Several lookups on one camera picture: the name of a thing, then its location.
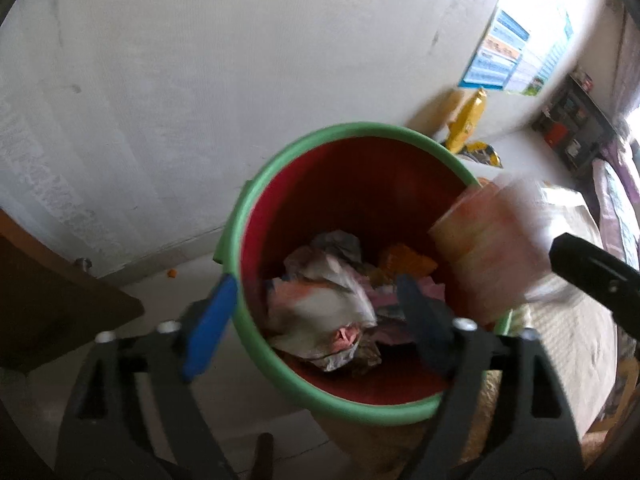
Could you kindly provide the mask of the dark metal shelf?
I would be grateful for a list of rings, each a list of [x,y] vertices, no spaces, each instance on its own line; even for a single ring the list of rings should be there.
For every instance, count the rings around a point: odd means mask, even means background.
[[[593,101],[582,81],[568,75],[536,116],[532,129],[539,133],[573,178],[586,174],[593,159],[616,136],[610,118]]]

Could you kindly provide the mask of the dark wooden furniture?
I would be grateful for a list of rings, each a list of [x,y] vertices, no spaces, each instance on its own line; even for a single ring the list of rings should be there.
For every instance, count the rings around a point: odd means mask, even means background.
[[[1,215],[1,367],[27,374],[144,313]]]

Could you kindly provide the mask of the fluffy tan blanket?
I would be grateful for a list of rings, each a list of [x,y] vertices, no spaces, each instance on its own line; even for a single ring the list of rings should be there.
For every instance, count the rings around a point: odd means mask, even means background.
[[[561,375],[563,386],[575,411],[582,459],[590,465],[601,453],[604,431],[590,434],[588,429],[604,407],[614,384],[614,372],[579,374],[576,367]],[[495,411],[501,374],[489,372],[473,417],[471,433],[460,460],[462,463],[480,456]],[[411,453],[433,429],[431,420],[397,427],[362,426],[317,415],[314,420],[330,441],[354,462],[360,479],[395,479]]]

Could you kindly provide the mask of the green cartoon wall poster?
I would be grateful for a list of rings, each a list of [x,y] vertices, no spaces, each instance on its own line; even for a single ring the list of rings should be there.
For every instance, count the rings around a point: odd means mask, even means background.
[[[573,36],[573,25],[570,16],[565,14],[562,32],[551,48],[548,49],[546,55],[541,59],[536,72],[532,79],[528,82],[522,91],[523,96],[536,96],[541,92],[544,85],[550,79],[551,75],[558,66],[564,56],[567,46]]]

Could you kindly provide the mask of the yellow duck toy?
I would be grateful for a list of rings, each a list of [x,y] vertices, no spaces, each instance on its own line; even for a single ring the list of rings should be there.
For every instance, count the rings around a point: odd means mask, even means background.
[[[484,88],[477,89],[462,105],[456,118],[447,125],[447,135],[442,144],[451,154],[462,156],[481,165],[502,168],[500,156],[489,144],[471,141],[487,102]]]

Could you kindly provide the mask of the red bin green rim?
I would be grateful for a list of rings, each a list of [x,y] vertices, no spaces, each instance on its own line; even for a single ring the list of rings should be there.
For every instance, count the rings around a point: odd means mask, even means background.
[[[446,382],[393,308],[409,272],[448,299],[428,235],[475,183],[413,130],[351,122],[288,144],[247,182],[215,258],[238,283],[234,326],[270,382],[302,408],[374,426],[423,422]]]

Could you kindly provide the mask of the blue pinyin wall poster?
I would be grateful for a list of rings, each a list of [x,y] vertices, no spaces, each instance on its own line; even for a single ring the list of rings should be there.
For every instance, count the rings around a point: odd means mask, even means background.
[[[461,88],[504,90],[520,64],[529,32],[503,10],[498,10],[469,66]]]

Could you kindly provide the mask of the checkered beige table cloth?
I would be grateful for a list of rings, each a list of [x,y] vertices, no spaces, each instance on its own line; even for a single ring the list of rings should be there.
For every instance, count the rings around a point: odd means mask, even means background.
[[[601,243],[596,222],[579,193],[537,183],[549,249],[552,240],[564,233],[595,245]],[[617,335],[611,315],[575,286],[552,274],[551,266],[550,272],[526,294],[525,301],[509,311],[514,313],[514,332],[533,327],[541,333],[562,386],[561,375],[570,367],[576,367],[579,374],[615,373]]]

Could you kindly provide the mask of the pink strawberry milk carton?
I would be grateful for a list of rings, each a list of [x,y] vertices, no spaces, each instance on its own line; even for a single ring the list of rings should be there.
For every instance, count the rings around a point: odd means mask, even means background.
[[[550,272],[540,186],[524,178],[472,184],[428,231],[456,283],[452,308],[480,325],[525,301]]]

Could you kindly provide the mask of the orange plastic bag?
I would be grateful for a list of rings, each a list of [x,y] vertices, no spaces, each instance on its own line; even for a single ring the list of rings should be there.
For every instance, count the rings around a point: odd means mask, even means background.
[[[386,278],[391,281],[395,281],[399,275],[404,274],[420,280],[427,278],[438,268],[435,260],[415,252],[404,244],[396,244],[384,249],[378,264]]]

